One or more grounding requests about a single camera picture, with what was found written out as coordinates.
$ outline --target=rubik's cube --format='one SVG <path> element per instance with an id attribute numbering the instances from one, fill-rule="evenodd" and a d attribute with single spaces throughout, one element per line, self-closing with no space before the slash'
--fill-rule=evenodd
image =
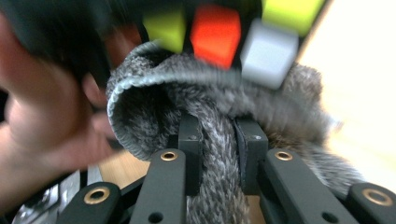
<path id="1" fill-rule="evenodd" d="M 145 14 L 148 39 L 174 53 L 191 46 L 197 59 L 220 69 L 239 64 L 244 78 L 277 89 L 325 0 L 214 2 L 193 2 L 193 15 L 185 6 Z"/>

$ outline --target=table surface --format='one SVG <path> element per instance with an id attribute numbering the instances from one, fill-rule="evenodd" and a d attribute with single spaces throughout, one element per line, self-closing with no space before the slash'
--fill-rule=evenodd
<path id="1" fill-rule="evenodd" d="M 369 182 L 396 192 L 396 3 L 334 0 L 305 42 L 298 63 L 322 74 L 323 108 L 343 123 L 327 141 Z M 100 164 L 105 181 L 121 188 L 144 175 L 148 162 L 122 152 Z M 263 223 L 249 198 L 252 223 Z"/>

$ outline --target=human hand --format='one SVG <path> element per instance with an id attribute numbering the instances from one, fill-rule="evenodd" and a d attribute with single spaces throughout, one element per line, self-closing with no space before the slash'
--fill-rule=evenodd
<path id="1" fill-rule="evenodd" d="M 134 47 L 131 29 L 106 43 L 115 63 Z M 69 71 L 31 56 L 1 14 L 0 87 L 9 94 L 0 127 L 0 214 L 59 175 L 115 153 L 106 115 L 90 106 L 106 106 L 104 90 L 92 77 L 79 85 Z"/>

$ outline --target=fuzzy gray cloth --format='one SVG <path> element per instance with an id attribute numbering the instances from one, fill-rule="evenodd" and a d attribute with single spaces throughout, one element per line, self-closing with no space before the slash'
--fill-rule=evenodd
<path id="1" fill-rule="evenodd" d="M 199 195 L 188 198 L 188 223 L 249 223 L 233 131 L 239 116 L 257 120 L 270 145 L 297 152 L 328 187 L 346 194 L 362 181 L 323 148 L 332 120 L 320 108 L 317 71 L 295 64 L 271 91 L 190 54 L 167 56 L 155 43 L 134 49 L 108 82 L 107 112 L 120 143 L 145 161 L 177 134 L 181 111 L 198 118 L 204 173 Z"/>

